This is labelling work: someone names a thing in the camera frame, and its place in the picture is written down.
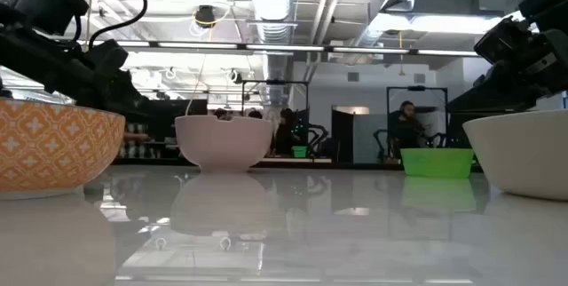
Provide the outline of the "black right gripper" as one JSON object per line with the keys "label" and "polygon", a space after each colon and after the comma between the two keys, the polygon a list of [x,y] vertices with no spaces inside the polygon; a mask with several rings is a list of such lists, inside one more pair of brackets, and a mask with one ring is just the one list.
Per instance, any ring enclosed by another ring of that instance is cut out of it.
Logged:
{"label": "black right gripper", "polygon": [[567,34],[493,29],[474,47],[491,63],[473,86],[446,109],[458,112],[525,111],[539,99],[567,90]]}

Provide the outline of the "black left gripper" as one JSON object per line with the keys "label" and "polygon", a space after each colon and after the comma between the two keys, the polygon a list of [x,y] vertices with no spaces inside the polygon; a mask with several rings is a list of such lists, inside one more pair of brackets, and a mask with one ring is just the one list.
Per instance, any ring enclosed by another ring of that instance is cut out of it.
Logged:
{"label": "black left gripper", "polygon": [[113,39],[88,52],[65,51],[38,34],[14,26],[1,29],[1,65],[74,99],[106,111],[143,112],[149,99],[121,70],[128,53]]}

